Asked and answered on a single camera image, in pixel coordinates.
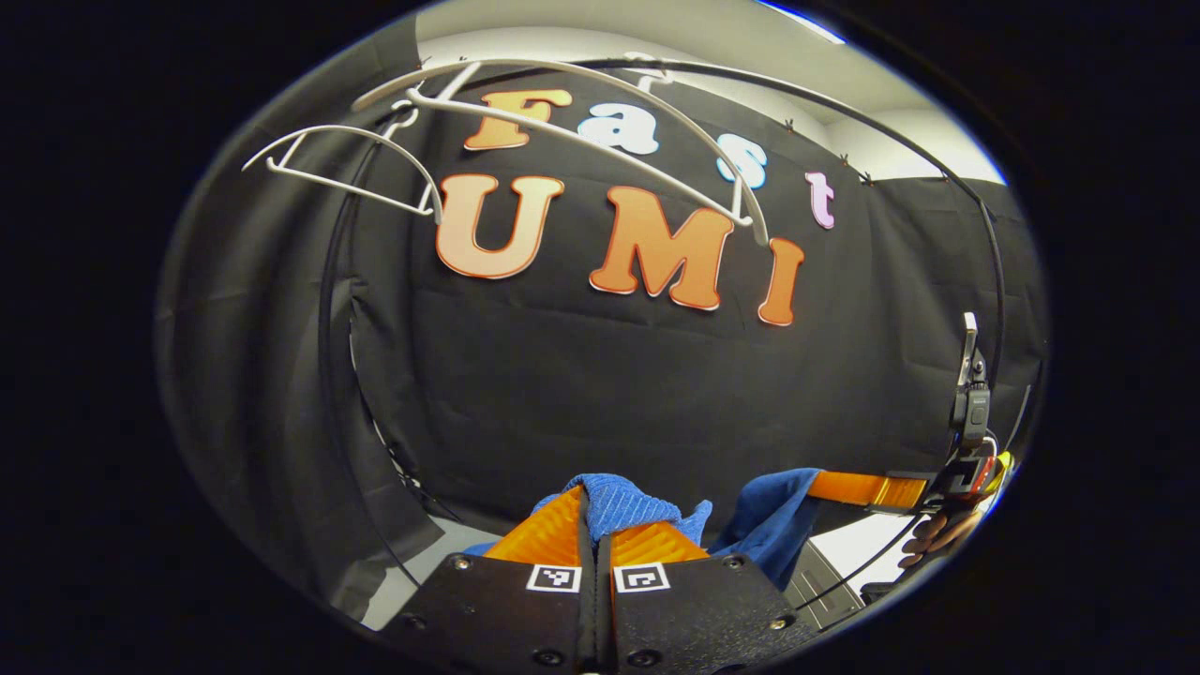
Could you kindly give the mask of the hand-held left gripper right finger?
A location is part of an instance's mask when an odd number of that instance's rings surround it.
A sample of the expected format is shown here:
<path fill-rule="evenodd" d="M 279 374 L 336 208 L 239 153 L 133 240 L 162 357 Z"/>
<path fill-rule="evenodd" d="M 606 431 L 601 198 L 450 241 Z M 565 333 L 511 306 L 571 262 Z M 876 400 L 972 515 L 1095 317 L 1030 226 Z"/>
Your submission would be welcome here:
<path fill-rule="evenodd" d="M 818 637 L 758 565 L 660 521 L 600 539 L 604 674 L 749 674 Z"/>

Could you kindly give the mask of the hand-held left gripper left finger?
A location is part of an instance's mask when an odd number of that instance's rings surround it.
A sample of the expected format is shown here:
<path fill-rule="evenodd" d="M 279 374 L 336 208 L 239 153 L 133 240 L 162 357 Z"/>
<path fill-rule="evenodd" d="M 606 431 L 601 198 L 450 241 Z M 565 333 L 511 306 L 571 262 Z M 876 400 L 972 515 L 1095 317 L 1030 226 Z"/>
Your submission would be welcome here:
<path fill-rule="evenodd" d="M 592 674 L 598 567 L 571 486 L 487 554 L 449 554 L 379 637 L 420 674 Z"/>

